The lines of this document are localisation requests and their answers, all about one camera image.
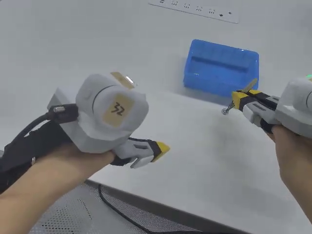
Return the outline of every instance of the black wire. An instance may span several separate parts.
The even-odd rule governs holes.
[[[121,217],[135,225],[137,228],[140,228],[144,232],[148,234],[217,234],[217,233],[207,233],[207,232],[198,232],[198,231],[174,231],[174,232],[152,232],[148,230],[147,228],[143,227],[142,225],[138,224],[137,222],[133,221],[130,219],[128,216],[126,216],[124,213],[122,213],[120,210],[118,210],[115,206],[113,206],[111,203],[109,203],[103,196],[102,194],[102,186],[99,184],[98,185],[98,195],[101,198],[101,200],[109,206],[112,210],[114,210],[117,214],[119,214]]]
[[[10,145],[8,146],[8,148],[6,150],[8,150],[10,147],[13,147],[16,142],[18,142],[20,139],[22,139],[26,134],[28,134],[31,130],[33,130],[33,128],[35,128],[38,124],[49,120],[49,114],[45,113],[44,115],[36,118],[34,121],[32,121],[30,124],[28,124],[10,143]]]

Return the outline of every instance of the white desk surface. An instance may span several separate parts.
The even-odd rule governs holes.
[[[107,167],[92,180],[253,234],[311,233],[279,179],[273,143],[239,112],[224,117],[207,102],[226,100],[182,85],[191,41],[203,39],[257,51],[259,88],[280,95],[311,73],[309,2],[242,0],[241,22],[232,24],[146,0],[3,0],[0,144],[45,111],[57,86],[120,70],[150,102],[134,136],[172,149],[153,165]]]

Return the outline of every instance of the blue container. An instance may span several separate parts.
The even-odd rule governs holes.
[[[203,40],[193,40],[184,69],[184,86],[225,97],[259,85],[259,54]]]

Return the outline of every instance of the metal screw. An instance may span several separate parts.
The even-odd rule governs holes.
[[[228,108],[223,108],[221,111],[225,116],[229,114]]]

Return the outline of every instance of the power strip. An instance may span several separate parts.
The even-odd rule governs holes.
[[[149,0],[150,5],[161,6],[176,11],[209,17],[226,22],[239,23],[239,12],[208,6],[202,0]]]

